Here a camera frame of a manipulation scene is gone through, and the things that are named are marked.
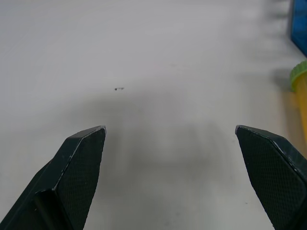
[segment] textured gripper pad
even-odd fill
[[[74,230],[83,229],[96,190],[103,146],[98,135],[80,143],[57,189]]]
[[[276,230],[299,230],[306,219],[304,157],[283,137],[238,126],[248,176]]]
[[[31,180],[0,230],[82,230],[96,190],[106,130],[67,138]]]

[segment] green lid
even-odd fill
[[[307,61],[302,61],[297,66],[295,66],[291,71],[290,80],[291,80],[292,89],[294,91],[295,91],[294,82],[298,79],[299,76],[301,76],[303,73],[306,72],[307,72]]]

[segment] white table surface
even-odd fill
[[[272,230],[238,124],[304,147],[289,0],[2,0],[0,219],[75,132],[106,125],[85,230]]]

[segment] yellow container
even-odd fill
[[[291,71],[292,89],[296,92],[302,118],[305,142],[307,143],[307,61],[303,61]]]

